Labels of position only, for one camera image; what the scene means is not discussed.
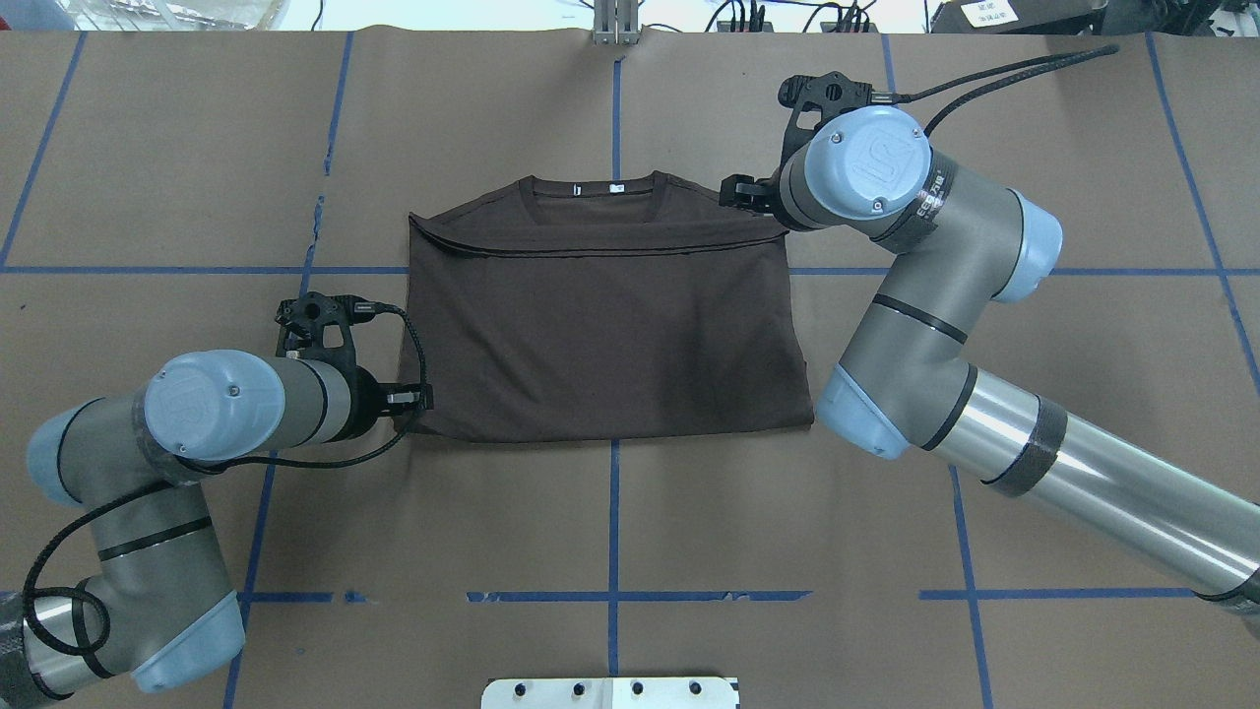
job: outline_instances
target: blue tape line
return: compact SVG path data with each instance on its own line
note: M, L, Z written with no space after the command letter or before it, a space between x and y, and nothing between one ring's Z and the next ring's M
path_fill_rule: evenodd
M897 72L892 69L892 44L888 35L881 34L879 43L883 44L883 73L888 77L888 91L897 91Z
M276 452L270 452L270 456L275 458ZM276 467L267 466L267 472L262 477L262 491L258 494L258 515L253 521L253 540L249 543L249 564L244 573L244 592L237 596L241 603L241 625L246 631L249 630L249 610L255 597L253 584L258 579L258 559L262 555L262 538L267 529L267 510L271 508L271 487L275 481ZM232 666L228 667L228 681L223 689L223 709L232 709L236 703L236 688L237 680L241 678L241 657L243 655L244 650L232 659Z
M244 603L241 604L241 612L244 613ZM232 666L228 667L228 683L223 689L223 709L232 709L236 704L236 685L241 679L241 657L244 655L244 650L237 652L237 656L232 659Z
M469 603L794 603L811 591L489 591L469 592Z
M30 170L26 171L26 181L21 185L21 194L18 195L18 205L14 207L13 218L9 219L9 230L5 233L4 246L0 246L0 266L4 266L9 261L9 251L13 248L14 238L18 237L18 225L21 224L21 214L26 210L26 199L30 198L30 190L35 186L39 166L44 162L44 151L48 150L48 141L53 137L53 127L57 126L57 116L62 113L66 94L71 91L71 79L74 78L74 69L78 68L79 57L83 55L83 43L86 40L87 33L81 31L78 42L74 43L74 53L71 54L71 63L66 67L66 76L62 77L62 88L57 92L53 110L48 113L48 122L44 123L44 135L39 137L39 146L35 149L35 156L30 161Z
M345 77L350 73L350 48L354 47L354 33L345 33L345 48L341 49L341 73L336 78L336 97L333 98L333 120L328 123L328 152L324 154L324 176L333 171L333 147L336 145L336 126L341 120L341 98L345 96Z
M713 603L753 601L762 603L794 603L811 591L627 591L621 601L629 603Z
M971 543L966 536L966 513L963 510L963 487L958 482L958 468L949 467L954 487L954 525L958 528L958 549L963 558L963 582L966 586L966 606L971 616L971 644L975 646L975 666L980 675L980 700L984 709L993 709L993 688L989 685L989 660L984 651L984 627L980 625L980 603L975 592L975 570L971 568Z
M606 591L489 591L469 592L469 603L606 603Z
M295 275L306 266L3 266L0 273L25 275ZM312 275L407 275L407 266L311 266ZM796 266L794 276L882 276L888 268L879 266ZM1125 268L1125 267L1062 267L1055 268L1060 276L1216 276L1216 268ZM1257 276L1260 268L1225 268L1231 276Z
M621 593L621 442L609 443L609 676L620 670L617 606Z
M1058 267L1055 276L1215 276L1216 268L1080 268Z
M828 267L828 266L798 266L788 268L794 276L883 276L888 275L885 267Z
M26 275L292 275L305 266L4 266L0 273ZM312 273L407 275L407 266L311 266Z
M956 589L926 589L919 592L920 601L1050 601L1095 598L1198 598L1188 588L983 588L973 592Z
M315 199L314 224L311 225L311 242L306 247L306 258L302 261L302 281L297 286L297 296L306 295L311 285L311 268L315 264L315 247L319 246L319 229L324 223L324 193L320 191Z
M249 603L331 603L331 593L321 592L271 592L271 593L238 593L237 598L246 598Z
M621 179L621 62L612 62L612 179Z
M272 458L276 452L268 453ZM267 529L267 510L271 508L271 489L276 482L276 467L267 466L267 472L262 476L262 491L258 494L258 515L253 521L253 540L249 543L249 564L244 573L244 603L241 608L241 617L246 627L249 625L249 598L253 596L255 582L258 581L258 560L262 557L262 539Z
M286 275L301 266L5 266L5 273L39 275Z
M1159 55L1155 52L1155 39L1147 31L1147 53L1150 55L1150 71L1155 77L1155 88L1159 91L1159 103L1164 108L1164 120L1168 121L1168 132L1173 137L1173 147L1177 149L1177 160L1181 161L1182 173L1186 175L1186 184L1189 186L1191 199L1194 201L1194 210L1198 213L1198 223L1203 227L1203 237L1207 239L1207 249L1212 253L1212 263L1221 280L1221 290L1225 291L1225 301L1230 306L1230 316L1234 319L1234 329L1239 334L1242 344L1242 354L1247 360L1247 370L1251 373L1251 384L1256 394L1260 395L1260 368L1256 366L1255 351L1251 349L1251 337L1247 336L1247 327L1242 324L1239 312L1239 303L1234 298L1234 287L1230 286L1230 277L1225 271L1225 262L1221 259L1221 249L1216 244L1216 235L1212 234L1212 224L1207 220L1207 209L1203 208L1203 199L1198 193L1198 183L1194 180L1194 170L1186 157L1186 147L1182 145L1181 132L1177 130L1177 120L1173 117L1172 105L1168 102L1168 89L1164 87L1164 74L1159 69Z

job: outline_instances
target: black cable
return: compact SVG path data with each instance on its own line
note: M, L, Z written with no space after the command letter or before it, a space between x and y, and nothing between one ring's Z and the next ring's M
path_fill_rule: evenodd
M717 10L713 10L713 15L709 16L708 24L704 25L704 31L708 31L709 29L712 29L713 28L713 23L717 21L717 16L719 14L722 14L722 10L724 10L727 5L731 5L733 3L735 3L735 0L726 0L724 3L722 3L721 5L718 5ZM735 13L735 8L731 8L731 13Z
M97 650L105 647L106 641L110 640L110 610L105 607L105 602L96 596L71 587L49 587L49 588L35 588L39 583L39 574L44 572L44 567L48 560L52 559L53 553L57 548L62 545L72 534L83 529L92 521L108 515L110 513L122 508L129 502L135 502L146 495L152 495L155 492L161 492L164 490L170 490L174 487L166 481L158 481L149 484L140 490L129 492L121 497L117 497L100 508L92 510L91 513L83 515L82 518L74 520L73 523L66 525L62 531L57 533L53 539L44 545L43 552L39 557L35 557L35 563L30 565L30 570L26 573L26 581L21 584L21 615L26 621L26 627L30 632L39 638L40 642L50 647L52 650L60 652L62 655L74 655L82 657L84 655L91 655ZM35 615L35 599L37 598L69 598L72 601L79 601L87 603L94 611L98 618L101 618L101 635L92 642L87 645L69 645L68 642L62 642L60 638L54 636Z
M806 3L805 0L761 0L761 4L772 5L799 5L801 8L818 8L822 3Z
M411 316L407 315L406 310L403 310L402 307L399 307L397 305L389 305L389 303L386 303L386 302L377 302L377 309L381 312L389 312L389 314L398 315L399 317L402 317L402 322L407 327L407 334L411 336L411 343L416 346L416 360L417 360L417 364L420 366L420 384L428 384L428 364L425 360L425 346L420 341L420 334L416 331L416 325L412 324ZM189 468L192 471L197 471L197 472L203 474L203 475L208 475L208 476L217 476L217 475L227 471L228 468L234 468L237 466L246 466L246 465L249 465L249 463L258 463L258 465L263 465L263 466L277 466L277 467L281 467L281 468L307 468L307 470L316 470L316 471L331 471L331 470L336 470L336 468L349 468L352 466L358 466L359 463L367 463L368 461L370 461L370 460L373 460L373 458L375 458L378 456L384 455L387 451L389 451L394 446L398 446L398 442L401 442L402 438L404 436L407 436L407 433L416 424L416 422L420 421L420 416L423 414L423 413L425 413L425 409L417 406L416 409L411 413L411 417L407 419L407 423L403 424L403 427L401 429L398 429L398 433L394 434L393 438L391 438L389 441L387 441L386 443L383 443L381 446L381 448L377 448L375 451L373 451L370 453L364 453L363 456L359 456L357 458L350 458L350 460L346 460L346 461L330 461L330 462L325 462L325 461L294 461L294 460L290 460L290 458L273 458L271 456L244 456L244 457L241 457L241 458L232 458L231 461L223 461L222 463L214 463L212 466L202 466L202 465L194 463L193 461L189 461L186 458L180 458L179 461L186 468Z
M848 8L837 8L835 26L832 28L832 31L847 31L849 21L857 15L856 10L857 5L849 5Z
M1108 44L1106 47L1100 47L1097 49L1091 49L1089 52L1077 52L1077 53L1071 54L1068 57L1065 57L1062 59L1057 59L1055 62L1046 63L1046 64L1042 64L1040 67L1033 67L1033 68L1029 68L1029 69L1024 69L1022 72L1011 74L1008 77L999 78L998 81L994 81L992 83L987 83L987 84L984 84L984 86L982 86L979 88L974 88L971 91L968 91L966 93L964 93L963 96L959 96L958 98L955 98L954 101L951 101L948 106L945 106L944 108L941 108L935 116L932 116L932 120L927 121L927 125L924 127L924 135L931 135L932 130L937 125L940 125L940 122L942 120L945 120L945 116L953 113L955 110L958 110L959 107L961 107L964 103L966 103L969 101L973 101L975 98L979 98L979 97L984 96L985 93L993 93L994 91L997 91L999 88L1005 88L1005 87L1008 87L1008 86L1011 86L1013 83L1018 83L1021 81L1026 81L1026 79L1041 76L1043 73L1048 73L1048 72L1058 71L1058 69L1062 69L1062 68L1066 68L1066 67L1071 67L1072 64L1080 64L1081 62L1089 62L1090 59L1094 59L1094 58L1097 58L1097 57L1102 57L1102 55L1106 55L1106 54L1115 54L1119 50L1120 50L1119 45L1116 45L1116 44Z
M1119 47L1116 47L1115 44L1109 44L1108 47L1114 47L1115 49L1119 49ZM1113 49L1111 52L1106 52L1106 54L1114 54L1115 49ZM929 96L934 96L936 93L940 93L941 91L949 91L950 88L954 88L955 86L961 86L964 83L970 83L970 82L976 81L976 79L988 78L990 76L997 76L997 74L1004 74L1007 72L1013 72L1016 69L1022 69L1022 68L1026 68L1026 67L1036 67L1036 65L1040 65L1040 64L1051 64L1051 63L1055 63L1055 62L1061 62L1063 59L1068 59L1071 57L1077 57L1080 54L1081 54L1081 52L1065 52L1062 54L1047 54L1045 57L1034 57L1032 59L1023 59L1023 60L1019 60L1019 62L1012 62L1009 64L1003 64L1000 67L994 67L992 69L984 69L983 72L975 72L975 73L970 73L970 74L966 74L966 76L961 76L961 77L958 77L955 79L948 81L948 82L945 82L945 83L942 83L940 86L934 86L934 87L931 87L929 89L919 91L916 93L893 93L892 94L892 102L893 103L910 103L911 101L919 101L920 98L927 98Z
M809 14L809 19L805 20L805 26L801 28L801 30L800 30L801 34L805 34L806 31L809 31L809 25L814 24L814 18L816 18L818 14L822 13L824 8L835 8L835 19L837 19L837 21L839 21L840 13L844 11L844 9L840 8L840 5L838 3L820 3L818 5L814 5L814 11Z
M1189 0L1189 6L1186 10L1186 21L1182 23L1182 30L1177 34L1188 35L1191 30L1198 29L1198 24L1194 24L1194 15L1198 14L1198 6L1201 0Z
M866 5L862 6L862 18L863 18L862 19L862 29L859 29L858 31L871 31L871 11L869 10L879 0L871 0L869 3L867 3Z

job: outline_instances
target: robotic arm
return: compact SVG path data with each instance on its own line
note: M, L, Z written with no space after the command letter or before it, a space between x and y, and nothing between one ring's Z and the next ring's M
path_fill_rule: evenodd
M895 94L830 73L789 78L779 101L794 108L779 170L731 175L722 201L798 230L844 224L896 254L819 421L882 458L917 446L1084 524L1260 638L1260 508L960 358L985 303L1050 273L1058 220L931 147ZM805 111L823 113L811 131L796 126Z
M1021 300L1050 273L1062 228L932 149L940 116L920 127L893 107L905 99L838 72L791 77L779 91L793 108L779 169L722 184L723 204L798 230L845 224L896 254L818 418L876 456L917 446L1092 528L1260 637L1260 508L960 358L988 301ZM815 111L814 128L798 126ZM275 358L184 354L134 395L89 402L35 433L28 468L54 501L92 510L76 525L91 524L102 573L73 589L35 588L72 525L24 592L0 599L0 709L42 706L121 672L160 691L236 656L241 616L198 484L246 462L341 467L397 443L401 433L340 463L241 457L354 438L381 417L431 407L422 353L417 385L379 385L355 364L350 325L386 311L403 316L418 349L398 307L311 292L281 302ZM324 345L326 326L341 345Z
M426 383L382 385L357 366L350 325L379 312L403 315L420 346L393 305L309 292L281 302L275 358L183 354L135 394L39 428L26 456L35 482L53 501L93 511L53 540L23 593L0 601L0 709L50 704L122 672L163 691L241 651L241 611L197 484L270 461L238 458L255 451L355 438L378 418L430 408ZM340 345L324 345L328 326L340 330ZM35 589L48 555L83 524L101 574L73 589Z

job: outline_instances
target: folded t-shirt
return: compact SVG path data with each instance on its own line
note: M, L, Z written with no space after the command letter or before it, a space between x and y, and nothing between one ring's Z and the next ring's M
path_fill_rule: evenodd
M435 398L412 431L507 443L810 424L785 233L659 171L528 176L411 214L407 309Z

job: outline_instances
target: ur logo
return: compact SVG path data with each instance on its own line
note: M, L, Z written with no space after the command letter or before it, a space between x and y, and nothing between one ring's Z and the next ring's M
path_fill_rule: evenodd
M914 151L914 142L900 135L874 131L867 140L866 150L858 152L854 167L876 181L892 185L905 171Z

